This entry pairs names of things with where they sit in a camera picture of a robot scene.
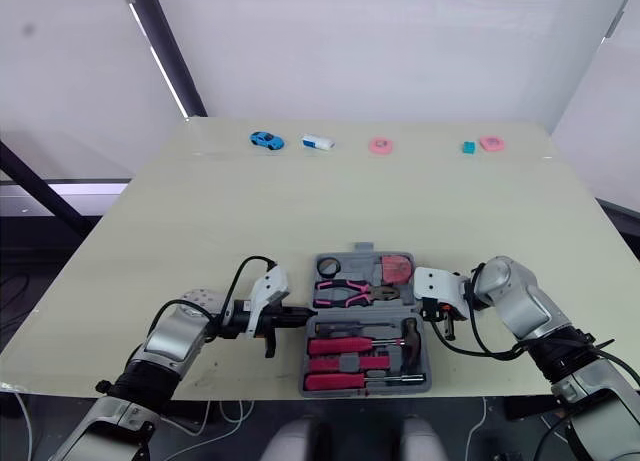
white eraser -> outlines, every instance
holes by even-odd
[[[331,139],[321,138],[320,136],[315,136],[313,134],[305,134],[302,137],[302,144],[310,148],[324,149],[325,151],[328,151],[333,148],[336,143]]]

black metal pole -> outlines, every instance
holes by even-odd
[[[83,238],[93,224],[77,212],[0,140],[0,169]]]
[[[207,116],[159,0],[130,0],[188,116]]]

white wall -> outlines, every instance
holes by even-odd
[[[216,116],[556,125],[622,0],[160,0]]]
[[[0,0],[0,137],[41,177],[131,177],[181,119],[125,0]]]
[[[640,0],[598,49],[553,139],[595,196],[640,212]]]

blue toy car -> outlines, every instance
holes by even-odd
[[[271,150],[281,149],[284,146],[284,141],[280,136],[274,136],[265,131],[256,131],[249,136],[249,140],[256,146],[264,146]]]

black cable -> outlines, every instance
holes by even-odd
[[[478,325],[476,323],[476,316],[474,313],[474,299],[476,297],[475,295],[476,282],[478,281],[478,276],[482,272],[484,265],[485,263],[480,263],[478,265],[478,267],[474,270],[473,277],[471,278],[471,282],[465,285],[464,297],[467,301],[467,304],[469,305],[469,320],[471,321],[471,330],[473,331],[473,337],[476,338],[476,342],[478,343],[478,346],[480,346],[482,351],[484,351],[487,355],[489,355],[490,357],[498,361],[511,361],[521,356],[525,352],[525,350],[516,344],[514,347],[512,347],[508,351],[500,351],[500,352],[491,351],[484,344],[484,342],[482,341],[482,338],[480,338],[480,333],[478,332]]]
[[[12,324],[15,324],[15,323],[18,323],[18,322],[22,322],[22,321],[17,321],[17,320],[18,320],[18,319],[20,319],[20,318],[21,318],[21,317],[23,317],[23,316],[27,316],[29,313],[31,313],[31,311],[33,311],[33,308],[31,308],[31,309],[29,309],[29,310],[27,310],[27,311],[24,311],[24,312],[22,312],[22,313],[20,313],[20,314],[17,314],[17,315],[15,315],[15,316],[14,316],[14,317],[12,317],[12,318],[7,319],[7,320],[2,324],[2,326],[0,326],[0,331],[2,331],[3,329],[5,329],[6,327],[8,327],[8,326],[10,326],[10,325],[12,325]]]
[[[608,341],[605,341],[604,343],[596,344],[596,348],[597,349],[604,349],[604,348],[606,348],[607,346],[609,346],[613,342],[615,342],[615,339],[610,339]]]
[[[236,284],[238,283],[240,274],[242,274],[242,270],[247,265],[247,263],[249,263],[250,261],[253,261],[254,259],[258,259],[266,262],[267,271],[272,269],[274,266],[277,266],[277,263],[275,261],[273,261],[272,259],[266,258],[264,256],[249,256],[244,261],[242,261],[242,263],[240,264],[240,267],[238,267],[238,270],[236,271],[236,275],[234,276],[233,281],[231,282],[229,291],[227,291],[227,296],[225,298],[224,304],[222,305],[222,310],[220,311],[220,314],[213,315],[202,306],[196,303],[192,303],[191,301],[187,301],[185,299],[173,299],[171,301],[166,302],[158,310],[155,317],[153,318],[153,321],[151,321],[151,325],[149,326],[149,331],[147,332],[147,336],[149,336],[151,332],[156,328],[156,326],[158,325],[158,321],[160,321],[160,318],[162,317],[164,312],[167,310],[167,308],[169,308],[170,306],[173,306],[174,304],[180,304],[183,306],[189,306],[191,309],[198,311],[200,314],[202,314],[204,317],[206,317],[209,320],[209,323],[207,324],[207,336],[205,337],[205,343],[210,343],[211,341],[213,341],[216,338],[218,331],[220,330],[220,327],[222,326],[222,321],[224,319],[225,312],[227,310],[227,307],[229,306],[229,301],[231,300],[231,296],[233,295],[233,290],[235,289]],[[133,354],[136,352],[138,348],[136,348],[131,353],[131,355],[129,356],[129,359],[127,360],[127,364],[129,363],[129,361],[133,357]]]
[[[244,261],[242,261],[242,263],[240,263],[240,266],[238,267],[238,270],[236,271],[236,274],[233,277],[233,281],[229,286],[229,290],[227,291],[227,296],[224,299],[224,304],[222,305],[222,309],[220,310],[220,315],[218,316],[218,320],[214,322],[211,341],[213,341],[216,338],[216,336],[218,335],[218,331],[222,327],[222,322],[224,321],[224,318],[226,316],[227,308],[229,307],[229,302],[231,301],[231,297],[233,296],[234,289],[236,289],[236,284],[238,284],[238,279],[240,279],[242,270],[250,261],[253,261],[254,259],[258,259],[267,263],[267,271],[270,271],[275,266],[277,266],[277,263],[274,260],[266,258],[264,256],[249,256]]]
[[[466,349],[462,349],[462,348],[458,348],[457,346],[454,346],[453,344],[449,343],[446,339],[444,339],[444,336],[442,336],[442,333],[440,332],[440,330],[438,329],[438,326],[436,325],[436,323],[434,321],[429,321],[431,323],[431,327],[433,328],[433,331],[436,333],[436,336],[438,337],[438,339],[440,340],[440,342],[442,344],[444,344],[447,348],[449,348],[451,351],[458,353],[458,354],[464,354],[467,356],[475,356],[478,358],[489,358],[490,356],[487,353],[481,353],[478,351],[468,351]]]
[[[2,286],[4,286],[6,283],[8,283],[8,282],[10,282],[10,281],[12,281],[14,279],[17,279],[19,277],[24,277],[24,284],[20,287],[20,289],[18,290],[18,292],[16,294],[11,296],[9,301],[7,301],[2,306],[0,306],[0,310],[6,309],[7,306],[9,306],[16,299],[18,299],[21,295],[23,295],[27,291],[27,289],[29,288],[29,284],[31,283],[31,276],[28,273],[19,273],[19,274],[14,274],[13,276],[9,276],[8,278],[6,278],[4,281],[2,281],[0,283],[0,288]]]
[[[633,370],[633,368],[631,366],[629,366],[627,363],[622,361],[617,356],[614,356],[613,354],[609,354],[609,353],[607,353],[605,351],[602,351],[601,349],[598,349],[598,348],[592,348],[591,352],[597,354],[598,356],[602,356],[603,358],[608,359],[612,363],[616,363],[618,366],[620,366],[622,369],[624,369],[627,373],[629,373],[629,375],[633,378],[633,380],[640,387],[640,376],[638,376],[638,373],[636,373]]]
[[[195,309],[200,314],[202,314],[205,318],[209,320],[211,325],[215,325],[216,318],[209,311],[204,309],[202,306],[196,303],[192,303],[191,301],[187,301],[186,299],[172,299],[171,301],[167,301],[162,305],[162,307],[158,310],[153,321],[151,321],[151,326],[149,326],[149,331],[147,332],[147,336],[151,334],[151,332],[156,328],[158,321],[160,321],[160,317],[167,310],[168,307],[173,306],[174,304],[181,304],[183,306],[189,306],[191,309]]]
[[[544,443],[547,441],[547,439],[549,439],[551,434],[556,429],[558,429],[558,426],[560,426],[563,422],[568,421],[570,417],[571,417],[571,414],[567,414],[564,418],[560,418],[558,421],[556,421],[551,425],[551,427],[546,433],[544,433],[542,438],[540,438],[538,447],[536,448],[536,454],[533,455],[533,461],[540,461],[540,456],[542,456],[542,449],[544,448]]]

